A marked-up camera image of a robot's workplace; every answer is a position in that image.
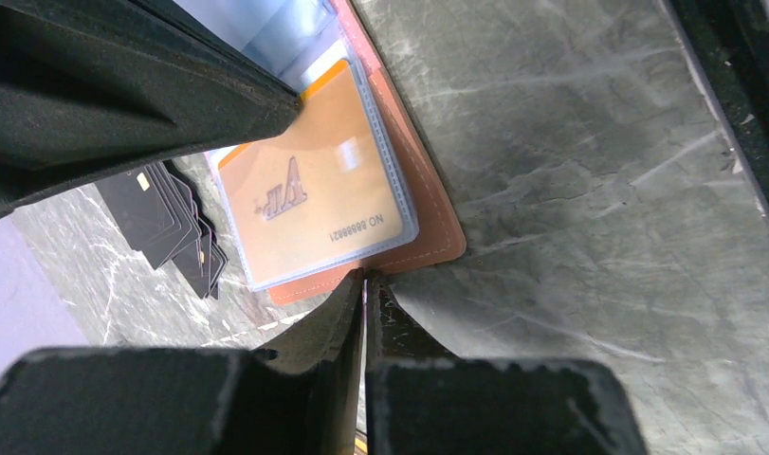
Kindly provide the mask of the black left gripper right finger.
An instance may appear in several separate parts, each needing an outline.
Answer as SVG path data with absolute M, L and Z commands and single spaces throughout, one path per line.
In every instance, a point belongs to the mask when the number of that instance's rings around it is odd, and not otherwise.
M 644 454 L 613 372 L 587 359 L 462 358 L 366 278 L 373 454 Z

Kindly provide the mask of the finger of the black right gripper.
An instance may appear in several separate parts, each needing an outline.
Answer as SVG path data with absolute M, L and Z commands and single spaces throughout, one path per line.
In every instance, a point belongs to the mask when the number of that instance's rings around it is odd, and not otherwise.
M 142 165 L 277 136 L 301 108 L 173 1 L 0 1 L 0 219 Z

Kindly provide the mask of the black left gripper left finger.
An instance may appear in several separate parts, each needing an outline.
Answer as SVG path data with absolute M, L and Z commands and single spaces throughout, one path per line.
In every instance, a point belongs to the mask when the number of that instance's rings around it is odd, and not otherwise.
M 351 454 L 363 284 L 253 350 L 31 351 L 0 377 L 0 454 Z

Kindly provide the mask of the tan leather card holder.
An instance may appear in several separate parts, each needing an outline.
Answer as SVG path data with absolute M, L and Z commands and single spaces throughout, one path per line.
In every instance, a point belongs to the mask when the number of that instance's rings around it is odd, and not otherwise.
M 247 285 L 278 304 L 460 257 L 442 181 L 348 1 L 185 1 L 223 42 L 294 88 L 280 135 L 208 152 Z

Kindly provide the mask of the gold VIP card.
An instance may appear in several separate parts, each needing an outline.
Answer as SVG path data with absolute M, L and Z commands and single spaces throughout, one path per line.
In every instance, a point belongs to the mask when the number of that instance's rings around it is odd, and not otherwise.
M 291 282 L 413 240 L 414 210 L 356 68 L 337 61 L 286 131 L 215 156 L 249 286 Z

